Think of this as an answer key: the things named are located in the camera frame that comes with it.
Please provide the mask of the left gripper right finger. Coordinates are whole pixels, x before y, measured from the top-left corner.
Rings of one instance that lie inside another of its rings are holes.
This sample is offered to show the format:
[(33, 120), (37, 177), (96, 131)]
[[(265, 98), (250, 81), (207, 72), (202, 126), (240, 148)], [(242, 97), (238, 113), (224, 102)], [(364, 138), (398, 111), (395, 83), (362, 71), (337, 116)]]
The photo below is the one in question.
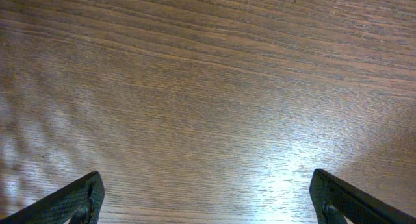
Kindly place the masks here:
[(415, 223), (415, 218), (323, 169), (313, 172), (309, 193), (318, 224)]

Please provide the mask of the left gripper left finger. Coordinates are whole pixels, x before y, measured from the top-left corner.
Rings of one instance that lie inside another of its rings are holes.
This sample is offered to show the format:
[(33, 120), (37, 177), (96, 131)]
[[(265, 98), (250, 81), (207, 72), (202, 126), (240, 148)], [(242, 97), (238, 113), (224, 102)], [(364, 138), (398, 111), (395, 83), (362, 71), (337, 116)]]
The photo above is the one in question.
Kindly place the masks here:
[(15, 223), (96, 224), (105, 197), (99, 172), (93, 171), (1, 220)]

